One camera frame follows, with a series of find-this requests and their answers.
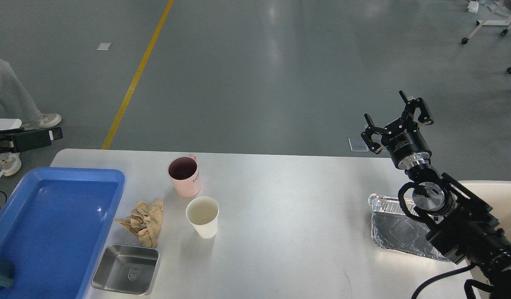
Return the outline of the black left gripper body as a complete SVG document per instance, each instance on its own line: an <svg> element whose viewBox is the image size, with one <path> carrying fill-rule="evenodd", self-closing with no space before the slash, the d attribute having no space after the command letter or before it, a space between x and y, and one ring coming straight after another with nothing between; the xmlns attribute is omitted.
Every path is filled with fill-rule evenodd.
<svg viewBox="0 0 511 299"><path fill-rule="evenodd" d="M54 140L63 138L61 127L25 130L22 127L0 130L0 154L20 153L48 147Z"/></svg>

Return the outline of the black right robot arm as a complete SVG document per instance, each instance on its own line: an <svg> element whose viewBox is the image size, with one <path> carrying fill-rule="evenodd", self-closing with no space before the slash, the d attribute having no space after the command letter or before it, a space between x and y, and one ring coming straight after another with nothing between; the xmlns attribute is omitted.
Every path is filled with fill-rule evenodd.
<svg viewBox="0 0 511 299"><path fill-rule="evenodd" d="M433 282L474 267L489 283L466 280L468 299L476 297L475 288L487 292L491 299L511 299L511 242L491 214L492 206L447 173L439 174L433 168L432 152L420 132L420 124L434 123L428 106L420 97L407 97L403 91L399 94L405 103L401 116L377 127L365 114L367 125L360 136L369 151L379 154L386 150L394 166L409 177L398 191L399 205L407 217L428 227L426 240L453 263L469 261L466 267L423 282L413 292L413 299Z"/></svg>

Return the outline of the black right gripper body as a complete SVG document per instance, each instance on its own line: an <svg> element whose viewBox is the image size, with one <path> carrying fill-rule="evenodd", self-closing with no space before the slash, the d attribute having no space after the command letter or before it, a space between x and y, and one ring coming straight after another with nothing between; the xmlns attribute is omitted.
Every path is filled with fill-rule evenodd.
<svg viewBox="0 0 511 299"><path fill-rule="evenodd" d="M417 123L390 123L386 125L386 130L389 133L381 138L381 144L390 154L396 168L407 169L403 160L409 156L421 155L425 161L432 156Z"/></svg>

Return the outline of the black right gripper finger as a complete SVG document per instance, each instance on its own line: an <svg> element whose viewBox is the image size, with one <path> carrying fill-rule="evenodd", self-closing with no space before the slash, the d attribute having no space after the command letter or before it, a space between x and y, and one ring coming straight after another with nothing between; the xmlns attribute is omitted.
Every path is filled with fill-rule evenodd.
<svg viewBox="0 0 511 299"><path fill-rule="evenodd" d="M367 122L367 125L365 125L365 129L360 136L370 152L380 154L382 152L384 145L382 143L375 142L372 136L379 135L383 137L389 135L389 131L385 127L375 126L369 114L365 113L364 118Z"/></svg>
<svg viewBox="0 0 511 299"><path fill-rule="evenodd" d="M399 95L405 103L403 113L399 118L399 129L418 130L421 125L434 124L428 106L421 97L408 97L402 90L399 91Z"/></svg>

